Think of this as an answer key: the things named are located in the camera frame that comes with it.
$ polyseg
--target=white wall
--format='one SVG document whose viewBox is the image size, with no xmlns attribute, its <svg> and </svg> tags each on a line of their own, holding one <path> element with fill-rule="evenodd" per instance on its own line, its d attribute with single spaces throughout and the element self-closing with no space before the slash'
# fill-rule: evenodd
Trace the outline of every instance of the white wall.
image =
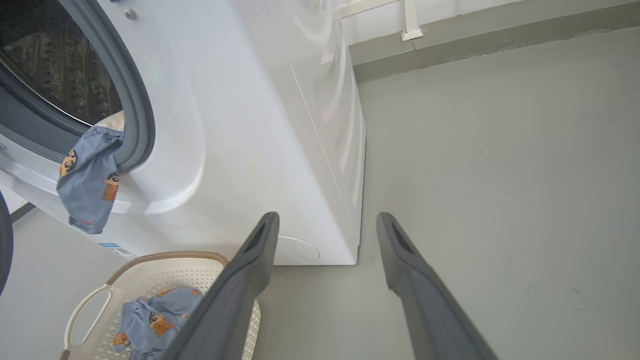
<svg viewBox="0 0 640 360">
<path fill-rule="evenodd" d="M 428 24 L 516 1 L 519 0 L 416 0 L 418 24 Z M 338 2 L 338 5 L 342 5 L 349 1 Z M 400 32 L 404 29 L 402 2 L 396 1 L 347 17 L 342 20 L 342 28 L 349 45 Z"/>
</svg>

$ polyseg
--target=washing machine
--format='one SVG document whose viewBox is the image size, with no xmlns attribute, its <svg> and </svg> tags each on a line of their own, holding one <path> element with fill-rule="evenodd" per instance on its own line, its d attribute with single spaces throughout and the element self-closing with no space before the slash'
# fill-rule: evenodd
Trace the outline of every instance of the washing machine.
<svg viewBox="0 0 640 360">
<path fill-rule="evenodd" d="M 356 263 L 366 130 L 331 0 L 2 7 L 0 183 L 67 224 L 60 160 L 123 110 L 118 196 L 90 241 L 231 258 L 277 211 L 276 265 Z"/>
</svg>

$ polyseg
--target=white laundry basket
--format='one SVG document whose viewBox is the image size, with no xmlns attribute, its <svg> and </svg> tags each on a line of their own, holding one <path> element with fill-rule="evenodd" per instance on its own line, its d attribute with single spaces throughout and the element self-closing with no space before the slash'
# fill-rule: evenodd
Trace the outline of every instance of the white laundry basket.
<svg viewBox="0 0 640 360">
<path fill-rule="evenodd" d="M 120 310 L 124 302 L 175 288 L 192 288 L 204 294 L 227 263 L 224 256 L 207 251 L 162 252 L 133 259 L 76 307 L 67 324 L 65 349 L 60 360 L 128 360 L 130 347 L 123 352 L 113 351 L 113 338 L 118 332 Z M 71 344 L 71 334 L 78 316 L 93 298 L 103 292 L 108 294 L 107 301 L 87 335 L 80 344 Z M 260 307 L 255 302 L 244 343 L 243 360 L 253 357 L 259 327 Z"/>
</svg>

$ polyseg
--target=washing machine side panel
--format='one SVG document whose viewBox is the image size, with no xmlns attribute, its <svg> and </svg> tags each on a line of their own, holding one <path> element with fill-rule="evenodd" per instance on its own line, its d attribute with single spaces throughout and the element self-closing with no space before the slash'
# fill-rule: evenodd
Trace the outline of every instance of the washing machine side panel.
<svg viewBox="0 0 640 360">
<path fill-rule="evenodd" d="M 359 243 L 365 130 L 340 17 L 331 0 L 266 4 Z"/>
</svg>

